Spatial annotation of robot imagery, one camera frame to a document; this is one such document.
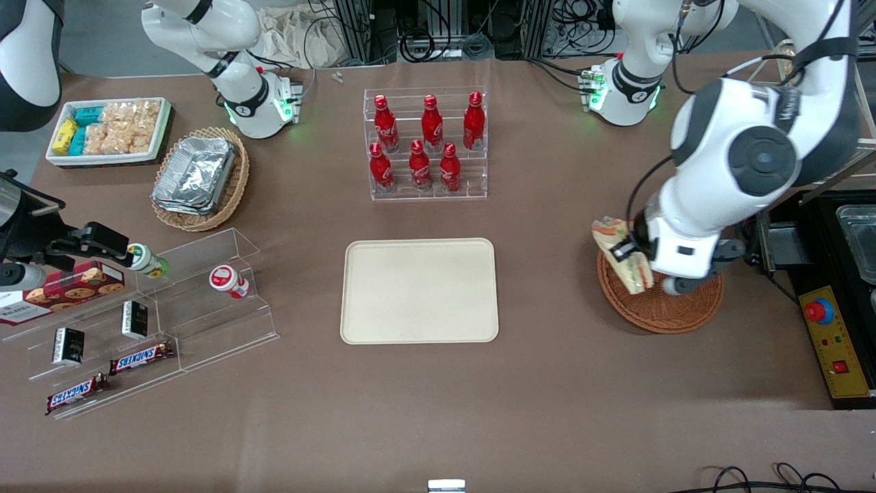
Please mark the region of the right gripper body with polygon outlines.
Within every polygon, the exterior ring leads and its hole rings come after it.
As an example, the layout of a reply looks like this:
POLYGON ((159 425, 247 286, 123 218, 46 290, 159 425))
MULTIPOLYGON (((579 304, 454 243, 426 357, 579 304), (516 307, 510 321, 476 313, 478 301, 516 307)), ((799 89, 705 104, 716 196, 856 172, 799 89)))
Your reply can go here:
POLYGON ((48 253, 54 240, 66 236, 66 225, 58 212, 65 207, 64 202, 48 206, 41 202, 3 202, 3 259, 66 268, 65 255, 48 253))

